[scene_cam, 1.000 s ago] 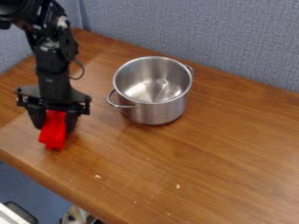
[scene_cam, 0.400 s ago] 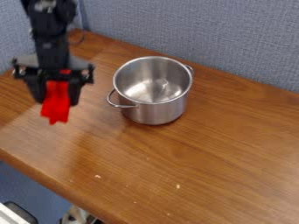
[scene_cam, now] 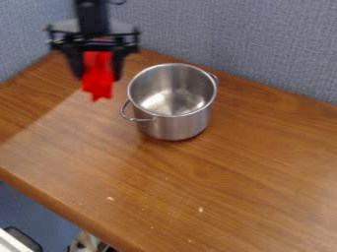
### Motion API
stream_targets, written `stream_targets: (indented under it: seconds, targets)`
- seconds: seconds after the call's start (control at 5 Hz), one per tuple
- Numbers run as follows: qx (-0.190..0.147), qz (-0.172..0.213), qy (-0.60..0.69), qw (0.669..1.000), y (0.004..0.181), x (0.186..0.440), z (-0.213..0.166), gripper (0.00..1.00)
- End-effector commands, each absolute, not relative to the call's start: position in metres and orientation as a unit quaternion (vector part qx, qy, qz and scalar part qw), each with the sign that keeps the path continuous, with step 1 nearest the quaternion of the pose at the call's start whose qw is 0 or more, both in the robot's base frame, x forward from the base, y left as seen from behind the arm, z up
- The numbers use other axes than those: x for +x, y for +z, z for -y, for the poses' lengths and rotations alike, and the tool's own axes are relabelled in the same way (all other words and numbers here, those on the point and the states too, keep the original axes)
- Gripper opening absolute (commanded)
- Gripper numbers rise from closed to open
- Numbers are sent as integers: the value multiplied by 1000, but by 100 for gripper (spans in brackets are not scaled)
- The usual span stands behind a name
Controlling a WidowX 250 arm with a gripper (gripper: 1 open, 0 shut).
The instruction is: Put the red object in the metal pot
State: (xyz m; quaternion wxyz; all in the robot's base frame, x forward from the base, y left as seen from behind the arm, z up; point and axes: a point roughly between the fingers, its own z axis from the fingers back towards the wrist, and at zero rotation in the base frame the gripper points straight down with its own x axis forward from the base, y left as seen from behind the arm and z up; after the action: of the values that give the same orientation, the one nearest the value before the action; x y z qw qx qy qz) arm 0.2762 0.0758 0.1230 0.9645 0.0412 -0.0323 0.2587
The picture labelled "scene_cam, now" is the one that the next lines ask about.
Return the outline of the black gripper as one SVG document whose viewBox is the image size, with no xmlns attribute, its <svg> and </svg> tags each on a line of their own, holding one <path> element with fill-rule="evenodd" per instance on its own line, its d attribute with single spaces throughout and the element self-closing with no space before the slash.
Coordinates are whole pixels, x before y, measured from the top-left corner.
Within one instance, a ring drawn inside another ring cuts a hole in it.
<svg viewBox="0 0 337 252">
<path fill-rule="evenodd" d="M 127 53 L 137 51 L 139 30 L 115 20 L 108 15 L 106 6 L 76 6 L 74 17 L 48 24 L 44 30 L 50 49 L 65 52 L 77 79 L 84 72 L 82 51 L 115 51 L 115 80 L 121 79 Z"/>
</svg>

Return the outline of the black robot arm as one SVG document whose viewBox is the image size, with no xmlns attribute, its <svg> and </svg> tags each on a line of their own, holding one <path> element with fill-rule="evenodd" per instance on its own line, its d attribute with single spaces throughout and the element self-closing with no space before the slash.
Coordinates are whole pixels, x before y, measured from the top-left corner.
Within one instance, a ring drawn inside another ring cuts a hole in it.
<svg viewBox="0 0 337 252">
<path fill-rule="evenodd" d="M 127 0 L 72 0 L 74 17 L 45 26 L 46 44 L 66 58 L 76 78 L 84 75 L 84 53 L 110 52 L 109 68 L 119 81 L 129 54 L 139 51 L 139 29 L 119 22 L 109 14 L 110 5 L 123 5 Z"/>
</svg>

